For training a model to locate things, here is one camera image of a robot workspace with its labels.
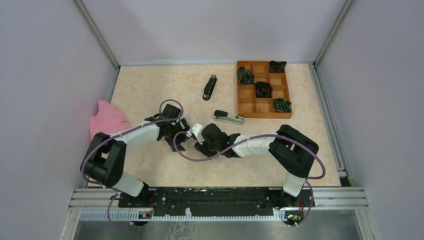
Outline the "black stapler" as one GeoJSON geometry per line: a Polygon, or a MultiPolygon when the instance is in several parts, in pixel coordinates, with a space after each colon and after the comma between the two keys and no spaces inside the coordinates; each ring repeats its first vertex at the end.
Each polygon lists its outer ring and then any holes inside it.
{"type": "Polygon", "coordinates": [[[205,88],[203,90],[202,99],[204,101],[209,101],[211,99],[212,93],[214,91],[216,82],[217,82],[217,76],[215,74],[212,74],[205,85],[205,88]]]}

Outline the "red white staple box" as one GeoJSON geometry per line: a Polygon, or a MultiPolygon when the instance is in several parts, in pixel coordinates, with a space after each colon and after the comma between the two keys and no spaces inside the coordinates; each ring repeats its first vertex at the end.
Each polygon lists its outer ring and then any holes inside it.
{"type": "Polygon", "coordinates": [[[190,144],[189,144],[189,146],[192,148],[192,149],[194,149],[194,150],[196,150],[196,151],[199,151],[199,149],[198,149],[198,141],[197,140],[195,140],[195,139],[193,139],[191,142],[190,142],[190,144]]]}

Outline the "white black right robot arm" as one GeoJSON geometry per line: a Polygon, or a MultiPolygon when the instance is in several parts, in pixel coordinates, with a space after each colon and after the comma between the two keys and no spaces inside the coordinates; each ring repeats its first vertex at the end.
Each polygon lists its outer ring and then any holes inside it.
{"type": "Polygon", "coordinates": [[[309,177],[319,145],[290,125],[283,124],[275,133],[226,134],[214,123],[192,130],[194,145],[205,156],[226,158],[272,156],[287,171],[281,199],[287,206],[301,200],[301,189],[309,177]]]}

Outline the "grey silver stapler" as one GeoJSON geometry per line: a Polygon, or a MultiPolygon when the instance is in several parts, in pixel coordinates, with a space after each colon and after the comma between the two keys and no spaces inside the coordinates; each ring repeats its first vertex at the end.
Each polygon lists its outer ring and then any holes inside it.
{"type": "Polygon", "coordinates": [[[235,124],[235,125],[244,124],[243,117],[232,114],[232,113],[228,113],[222,110],[215,110],[213,113],[213,119],[217,122],[222,122],[222,123],[229,123],[229,124],[235,124]]]}

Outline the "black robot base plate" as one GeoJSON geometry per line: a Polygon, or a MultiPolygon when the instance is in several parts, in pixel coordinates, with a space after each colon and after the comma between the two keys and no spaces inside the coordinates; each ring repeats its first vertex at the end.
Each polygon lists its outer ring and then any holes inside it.
{"type": "Polygon", "coordinates": [[[189,221],[275,219],[294,227],[302,222],[315,200],[311,189],[298,196],[281,187],[150,187],[139,196],[122,193],[120,208],[147,208],[139,218],[189,221]]]}

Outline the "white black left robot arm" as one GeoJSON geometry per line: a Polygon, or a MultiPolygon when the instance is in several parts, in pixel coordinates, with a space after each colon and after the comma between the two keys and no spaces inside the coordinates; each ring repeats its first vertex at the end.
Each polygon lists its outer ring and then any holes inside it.
{"type": "Polygon", "coordinates": [[[159,106],[159,113],[129,129],[95,134],[80,166],[83,178],[130,195],[131,202],[138,207],[146,206],[150,200],[150,193],[145,190],[148,185],[125,172],[126,154],[154,141],[165,141],[173,152],[184,151],[181,144],[188,138],[177,133],[188,131],[190,125],[183,118],[182,105],[170,103],[171,100],[165,100],[159,106]]]}

